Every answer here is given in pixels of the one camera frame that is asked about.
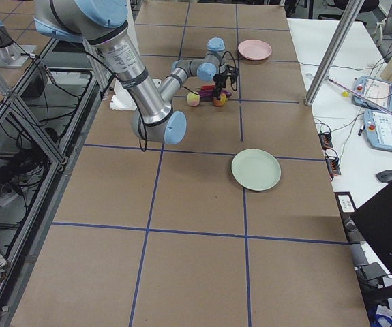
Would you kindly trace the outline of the purple eggplant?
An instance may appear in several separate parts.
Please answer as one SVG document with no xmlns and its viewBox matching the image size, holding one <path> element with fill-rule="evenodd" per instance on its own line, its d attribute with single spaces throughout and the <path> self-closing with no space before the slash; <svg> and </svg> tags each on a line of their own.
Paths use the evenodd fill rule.
<svg viewBox="0 0 392 327">
<path fill-rule="evenodd" d="M 222 89 L 222 93 L 224 93 L 228 98 L 232 96 L 232 93 L 226 89 Z M 213 98 L 214 97 L 214 90 L 210 91 L 198 91 L 198 94 L 201 98 Z"/>
</svg>

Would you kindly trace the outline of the red chili pepper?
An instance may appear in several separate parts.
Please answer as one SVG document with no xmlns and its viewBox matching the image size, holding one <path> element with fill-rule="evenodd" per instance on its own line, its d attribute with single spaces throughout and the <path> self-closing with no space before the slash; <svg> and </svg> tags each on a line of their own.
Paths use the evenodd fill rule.
<svg viewBox="0 0 392 327">
<path fill-rule="evenodd" d="M 202 85 L 199 90 L 200 91 L 210 91 L 210 90 L 214 90 L 215 85 Z"/>
</svg>

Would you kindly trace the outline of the yellow pink peach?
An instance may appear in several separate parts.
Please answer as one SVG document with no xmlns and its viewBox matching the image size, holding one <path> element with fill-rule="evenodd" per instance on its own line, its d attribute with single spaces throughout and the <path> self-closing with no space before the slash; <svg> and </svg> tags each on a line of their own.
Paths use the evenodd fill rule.
<svg viewBox="0 0 392 327">
<path fill-rule="evenodd" d="M 200 104 L 200 95 L 198 93 L 189 92 L 187 94 L 187 104 L 191 107 L 196 107 Z"/>
</svg>

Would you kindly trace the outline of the pink plate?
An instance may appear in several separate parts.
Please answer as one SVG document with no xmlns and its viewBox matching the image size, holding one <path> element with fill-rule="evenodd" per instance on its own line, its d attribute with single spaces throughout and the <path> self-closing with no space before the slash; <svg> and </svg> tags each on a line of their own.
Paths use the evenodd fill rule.
<svg viewBox="0 0 392 327">
<path fill-rule="evenodd" d="M 271 46 L 262 40 L 244 40 L 238 45 L 239 54 L 251 61 L 267 59 L 272 54 Z"/>
</svg>

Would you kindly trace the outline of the green plate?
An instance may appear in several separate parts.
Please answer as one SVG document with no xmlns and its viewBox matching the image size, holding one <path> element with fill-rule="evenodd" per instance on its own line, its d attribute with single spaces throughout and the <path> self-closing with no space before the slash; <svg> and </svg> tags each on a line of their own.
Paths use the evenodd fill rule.
<svg viewBox="0 0 392 327">
<path fill-rule="evenodd" d="M 266 191 L 281 179 L 280 164 L 272 154 L 260 149 L 245 149 L 237 153 L 231 163 L 234 179 L 251 191 Z"/>
</svg>

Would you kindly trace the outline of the reach grabber stick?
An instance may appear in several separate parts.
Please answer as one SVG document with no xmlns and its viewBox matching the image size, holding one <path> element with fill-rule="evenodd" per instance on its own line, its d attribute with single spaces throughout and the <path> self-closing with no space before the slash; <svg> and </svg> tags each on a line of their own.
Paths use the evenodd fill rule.
<svg viewBox="0 0 392 327">
<path fill-rule="evenodd" d="M 323 78 L 324 82 L 330 82 L 335 86 L 347 91 L 355 99 L 359 100 L 359 105 L 368 105 L 371 109 L 377 109 L 392 116 L 392 82 L 382 81 L 375 78 L 365 77 L 365 82 L 360 90 L 349 89 L 329 76 Z M 368 95 L 370 92 L 378 91 L 381 84 L 388 85 L 388 91 L 381 91 L 377 96 Z"/>
</svg>

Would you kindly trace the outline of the orange black connector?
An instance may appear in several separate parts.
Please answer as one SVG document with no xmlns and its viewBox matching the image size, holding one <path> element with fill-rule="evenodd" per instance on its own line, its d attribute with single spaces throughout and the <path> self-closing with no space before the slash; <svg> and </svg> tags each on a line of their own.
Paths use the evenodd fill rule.
<svg viewBox="0 0 392 327">
<path fill-rule="evenodd" d="M 332 143 L 332 136 L 330 132 L 321 132 L 318 134 L 319 140 L 320 140 L 320 145 L 322 149 L 332 149 L 333 148 L 333 143 Z"/>
<path fill-rule="evenodd" d="M 325 155 L 325 162 L 331 178 L 341 175 L 340 160 L 338 156 Z"/>
</svg>

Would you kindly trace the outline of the lower orange black connector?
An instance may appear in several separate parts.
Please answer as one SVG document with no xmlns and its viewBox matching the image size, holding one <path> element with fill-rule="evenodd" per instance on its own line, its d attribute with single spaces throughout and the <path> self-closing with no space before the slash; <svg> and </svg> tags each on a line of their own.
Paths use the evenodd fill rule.
<svg viewBox="0 0 392 327">
<path fill-rule="evenodd" d="M 325 155 L 325 162 L 331 178 L 341 175 L 340 160 L 338 156 Z"/>
</svg>

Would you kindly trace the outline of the white side table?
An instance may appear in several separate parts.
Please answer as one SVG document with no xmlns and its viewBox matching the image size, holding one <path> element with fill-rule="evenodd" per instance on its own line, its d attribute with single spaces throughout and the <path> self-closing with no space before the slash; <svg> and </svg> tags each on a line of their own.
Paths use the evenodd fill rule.
<svg viewBox="0 0 392 327">
<path fill-rule="evenodd" d="M 306 87 L 322 61 L 338 23 L 334 20 L 288 19 L 298 62 Z M 392 170 L 392 152 L 373 149 L 363 128 L 363 109 L 342 95 L 360 76 L 380 77 L 385 62 L 367 29 L 360 22 L 351 26 L 313 104 L 315 118 L 331 129 L 333 148 L 340 157 L 340 176 L 332 181 L 334 191 L 348 191 L 356 206 L 367 202 L 384 186 L 376 178 Z"/>
</svg>

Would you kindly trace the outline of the white label card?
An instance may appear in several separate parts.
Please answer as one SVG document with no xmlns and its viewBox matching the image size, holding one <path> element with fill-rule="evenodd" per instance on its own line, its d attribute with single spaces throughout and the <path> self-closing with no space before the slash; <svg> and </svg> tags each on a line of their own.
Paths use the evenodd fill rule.
<svg viewBox="0 0 392 327">
<path fill-rule="evenodd" d="M 335 192 L 335 199 L 337 201 L 338 208 L 340 213 L 347 214 L 353 213 L 356 211 L 356 206 L 353 201 L 353 198 L 348 191 L 343 192 Z"/>
</svg>

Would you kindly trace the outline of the lower blue teach pendant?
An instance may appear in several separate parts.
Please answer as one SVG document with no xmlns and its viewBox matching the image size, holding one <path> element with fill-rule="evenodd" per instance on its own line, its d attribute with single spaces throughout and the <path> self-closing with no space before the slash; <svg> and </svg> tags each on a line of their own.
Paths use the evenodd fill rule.
<svg viewBox="0 0 392 327">
<path fill-rule="evenodd" d="M 381 111 L 367 109 L 363 113 L 365 135 L 374 149 L 392 152 L 392 116 Z"/>
</svg>

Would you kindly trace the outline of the black computer mouse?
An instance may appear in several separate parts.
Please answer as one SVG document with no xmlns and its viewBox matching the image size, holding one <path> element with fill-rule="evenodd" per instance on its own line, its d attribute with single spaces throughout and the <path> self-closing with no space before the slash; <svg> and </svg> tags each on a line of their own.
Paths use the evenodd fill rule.
<svg viewBox="0 0 392 327">
<path fill-rule="evenodd" d="M 381 183 L 389 183 L 392 181 L 392 170 L 383 170 L 376 174 L 376 179 Z"/>
</svg>

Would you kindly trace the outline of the white power strip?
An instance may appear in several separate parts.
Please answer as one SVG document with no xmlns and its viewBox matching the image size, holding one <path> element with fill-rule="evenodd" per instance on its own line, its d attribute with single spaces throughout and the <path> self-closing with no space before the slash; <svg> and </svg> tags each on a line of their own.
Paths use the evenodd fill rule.
<svg viewBox="0 0 392 327">
<path fill-rule="evenodd" d="M 6 207 L 8 204 L 13 202 L 19 195 L 15 191 L 2 192 L 0 194 L 0 207 Z"/>
</svg>

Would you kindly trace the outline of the aluminium frame post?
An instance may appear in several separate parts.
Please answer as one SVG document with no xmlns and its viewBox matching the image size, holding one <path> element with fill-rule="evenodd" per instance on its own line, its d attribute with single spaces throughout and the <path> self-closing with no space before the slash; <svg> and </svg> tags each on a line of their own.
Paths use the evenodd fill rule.
<svg viewBox="0 0 392 327">
<path fill-rule="evenodd" d="M 305 95 L 304 103 L 306 106 L 311 106 L 316 99 L 316 96 L 325 81 L 327 74 L 340 50 L 348 32 L 355 21 L 364 0 L 351 0 L 347 3 L 344 13 L 336 27 L 336 30 L 329 42 L 326 52 L 320 62 L 312 83 Z"/>
</svg>

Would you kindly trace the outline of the aluminium table frame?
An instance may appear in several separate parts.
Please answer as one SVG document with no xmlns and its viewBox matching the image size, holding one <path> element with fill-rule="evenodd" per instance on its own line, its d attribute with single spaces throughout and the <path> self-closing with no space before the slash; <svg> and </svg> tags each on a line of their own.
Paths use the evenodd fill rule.
<svg viewBox="0 0 392 327">
<path fill-rule="evenodd" d="M 87 42 L 50 41 L 10 86 L 0 69 L 0 326 L 8 326 L 42 249 L 110 74 Z"/>
</svg>

